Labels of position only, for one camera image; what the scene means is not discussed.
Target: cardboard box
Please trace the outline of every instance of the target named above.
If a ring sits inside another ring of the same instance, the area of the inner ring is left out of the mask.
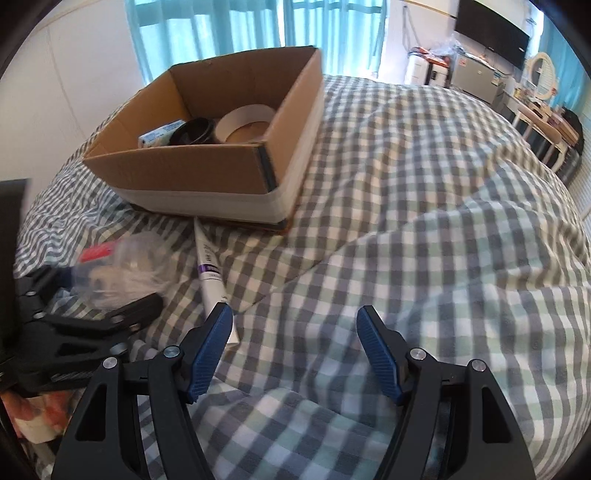
[[[260,141],[138,149],[138,137],[262,103],[275,114]],[[285,229],[324,111],[320,50],[250,50],[178,64],[140,90],[105,126],[84,162],[147,210]]]

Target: bed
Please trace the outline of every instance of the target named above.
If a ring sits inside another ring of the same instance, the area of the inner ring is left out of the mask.
[[[132,357],[149,358],[203,320],[193,225],[119,198],[80,161],[91,140],[33,203],[16,272],[158,233],[176,273],[163,315],[134,341]],[[477,100],[327,77],[291,230],[205,228],[242,339],[190,407],[217,479],[373,478],[397,410],[356,335],[366,304],[440,361],[488,363],[539,480],[554,476],[590,424],[589,241],[560,180]],[[97,314],[66,292],[53,309]],[[138,401],[151,476],[164,478],[149,402]]]

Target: television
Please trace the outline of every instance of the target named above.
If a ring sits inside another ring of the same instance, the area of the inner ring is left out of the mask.
[[[530,37],[480,2],[460,0],[455,30],[523,69]]]

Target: plastic bag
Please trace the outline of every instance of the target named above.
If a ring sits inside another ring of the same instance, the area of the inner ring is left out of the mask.
[[[435,45],[429,49],[429,53],[437,57],[453,57],[456,52],[463,50],[464,48],[460,41],[456,37],[451,36],[441,42],[435,43]]]
[[[153,232],[85,249],[72,269],[73,291],[97,309],[112,310],[171,282],[170,251]]]

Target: white tube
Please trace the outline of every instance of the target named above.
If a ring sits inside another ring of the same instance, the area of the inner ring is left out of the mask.
[[[195,243],[197,245],[197,271],[199,272],[199,281],[201,283],[205,318],[207,318],[219,301],[228,303],[228,297],[216,254],[205,236],[201,222],[199,222],[197,217],[193,221],[193,226],[195,229]],[[232,331],[227,345],[237,345],[239,343],[240,340],[238,339],[232,317]]]

